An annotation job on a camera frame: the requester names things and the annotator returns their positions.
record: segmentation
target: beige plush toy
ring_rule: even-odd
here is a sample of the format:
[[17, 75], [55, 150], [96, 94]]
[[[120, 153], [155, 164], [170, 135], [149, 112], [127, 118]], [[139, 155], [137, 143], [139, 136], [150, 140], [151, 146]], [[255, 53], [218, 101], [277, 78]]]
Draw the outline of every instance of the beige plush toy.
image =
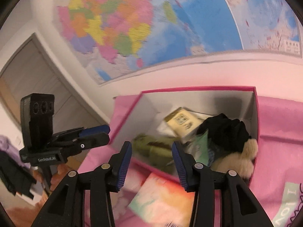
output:
[[232, 153], [215, 160], [211, 166], [213, 171], [226, 173], [228, 170], [236, 171], [243, 179], [249, 179], [254, 171], [252, 160], [257, 156], [258, 143], [256, 139], [245, 142], [242, 153]]

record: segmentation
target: silver bolt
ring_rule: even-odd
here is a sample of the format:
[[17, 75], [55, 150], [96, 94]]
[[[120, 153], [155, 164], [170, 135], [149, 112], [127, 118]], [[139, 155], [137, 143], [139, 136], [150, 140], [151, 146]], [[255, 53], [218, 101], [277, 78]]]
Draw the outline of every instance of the silver bolt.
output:
[[201, 163], [195, 163], [195, 168], [197, 168], [197, 169], [202, 169], [203, 168], [203, 164], [201, 164]]
[[109, 163], [104, 163], [104, 164], [102, 164], [102, 166], [101, 166], [101, 168], [102, 169], [108, 169], [108, 168], [110, 168], [110, 164]]
[[228, 171], [228, 174], [231, 175], [232, 177], [237, 175], [236, 171], [234, 171], [234, 170]]
[[76, 175], [77, 175], [77, 173], [75, 171], [70, 171], [69, 172], [69, 177], [74, 177]]

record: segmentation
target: pink tablecloth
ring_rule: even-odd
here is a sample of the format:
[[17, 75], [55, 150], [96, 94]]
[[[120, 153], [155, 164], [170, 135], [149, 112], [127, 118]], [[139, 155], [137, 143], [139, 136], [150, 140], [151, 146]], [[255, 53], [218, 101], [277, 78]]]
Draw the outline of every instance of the pink tablecloth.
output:
[[[137, 96], [116, 98], [110, 122], [115, 132]], [[276, 98], [259, 97], [259, 153], [250, 188], [274, 226], [287, 226], [303, 205], [303, 103]], [[87, 172], [109, 160], [115, 151], [104, 146], [92, 149], [79, 172]], [[129, 209], [117, 226], [149, 226]]]

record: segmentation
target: open storage box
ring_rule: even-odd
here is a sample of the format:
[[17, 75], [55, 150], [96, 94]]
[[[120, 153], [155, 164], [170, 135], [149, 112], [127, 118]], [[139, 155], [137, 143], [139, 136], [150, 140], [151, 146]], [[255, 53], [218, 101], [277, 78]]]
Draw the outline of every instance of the open storage box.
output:
[[[111, 146], [120, 150], [124, 141], [131, 141], [140, 133], [157, 136], [157, 127], [173, 107], [184, 107], [212, 116], [224, 113], [230, 119], [242, 120], [252, 138], [259, 137], [258, 99], [255, 87], [183, 87], [143, 91], [112, 135]], [[135, 163], [150, 171], [176, 180], [176, 177], [148, 165], [135, 151], [133, 158]]]

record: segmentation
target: map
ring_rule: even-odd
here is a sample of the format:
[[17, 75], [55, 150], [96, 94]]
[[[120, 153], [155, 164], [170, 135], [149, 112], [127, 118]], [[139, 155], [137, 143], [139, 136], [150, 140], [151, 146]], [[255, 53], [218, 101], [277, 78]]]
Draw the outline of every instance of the map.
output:
[[285, 0], [53, 0], [54, 24], [97, 84], [182, 57], [302, 56]]

